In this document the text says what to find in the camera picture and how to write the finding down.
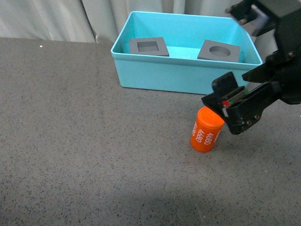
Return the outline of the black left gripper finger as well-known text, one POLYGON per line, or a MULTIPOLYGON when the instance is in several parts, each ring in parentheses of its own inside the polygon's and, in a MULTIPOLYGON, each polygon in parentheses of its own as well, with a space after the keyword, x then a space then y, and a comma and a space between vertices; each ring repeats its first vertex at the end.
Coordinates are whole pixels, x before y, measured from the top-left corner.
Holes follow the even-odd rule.
POLYGON ((205 106, 222 118, 250 118, 246 97, 249 91, 239 86, 233 72, 227 72, 212 82, 213 93, 202 98, 205 106))

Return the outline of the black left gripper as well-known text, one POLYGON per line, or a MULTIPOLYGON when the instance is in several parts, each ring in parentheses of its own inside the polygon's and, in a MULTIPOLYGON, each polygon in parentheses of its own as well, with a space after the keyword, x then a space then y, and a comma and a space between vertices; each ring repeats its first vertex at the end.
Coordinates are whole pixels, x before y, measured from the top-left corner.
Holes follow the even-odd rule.
POLYGON ((251 22, 252 4, 269 17, 265 27, 253 31, 252 35, 258 37, 274 31, 277 50, 266 57, 264 64, 242 76, 245 81, 263 84, 223 108, 222 116, 234 135, 256 124, 263 110, 279 98, 291 105, 301 102, 301 3, 298 0, 243 0, 225 12, 244 25, 251 22))

